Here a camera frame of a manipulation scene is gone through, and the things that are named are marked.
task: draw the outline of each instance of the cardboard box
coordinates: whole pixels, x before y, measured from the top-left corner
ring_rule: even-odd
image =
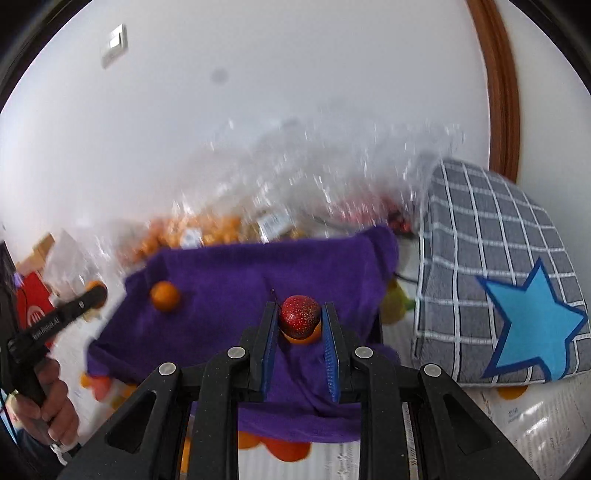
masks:
[[[48,233],[37,245],[33,247],[33,253],[39,254],[39,256],[45,260],[49,250],[51,250],[51,247],[53,247],[53,244],[55,243],[56,241],[54,240],[53,235]]]
[[[22,262],[17,263],[17,273],[22,277],[41,271],[45,267],[45,258],[39,253],[33,253],[26,257]]]

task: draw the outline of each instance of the checkered pillow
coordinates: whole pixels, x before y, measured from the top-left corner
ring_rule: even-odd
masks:
[[[559,300],[586,311],[569,256],[547,212],[500,175],[460,161],[435,170],[420,238],[414,355],[477,386],[544,381],[540,367],[482,378],[504,321],[476,280],[523,285],[540,258]],[[591,369],[589,324],[570,344],[567,377]]]

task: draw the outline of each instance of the red strawberry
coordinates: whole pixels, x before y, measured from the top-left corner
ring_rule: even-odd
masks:
[[[304,295],[289,297],[281,305],[279,327],[287,336],[302,340],[314,332],[320,321],[320,305]]]

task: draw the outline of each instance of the purple towel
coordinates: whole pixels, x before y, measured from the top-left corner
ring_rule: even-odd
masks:
[[[341,324],[366,341],[397,262],[396,238],[385,227],[346,239],[163,251],[128,278],[126,299],[89,345],[88,373],[141,382],[163,362],[206,362],[258,326],[271,289],[279,301],[307,295],[334,302]],[[150,302],[161,280],[181,291],[172,313]],[[241,406],[239,429],[294,442],[348,442],[359,439],[361,411],[331,401],[321,342],[292,345],[280,335],[267,401]]]

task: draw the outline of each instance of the screw head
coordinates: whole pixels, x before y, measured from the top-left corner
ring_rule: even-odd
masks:
[[[374,351],[368,346],[358,346],[355,349],[355,355],[359,358],[372,358]]]
[[[228,350],[228,357],[230,358],[242,358],[246,355],[246,350],[241,346],[233,346]]]
[[[428,364],[425,365],[425,368],[423,368],[425,375],[428,375],[429,377],[438,377],[439,375],[441,375],[441,367],[439,365],[435,365],[435,364]]]
[[[171,375],[177,369],[177,366],[172,362],[166,362],[158,367],[158,373],[160,375]]]

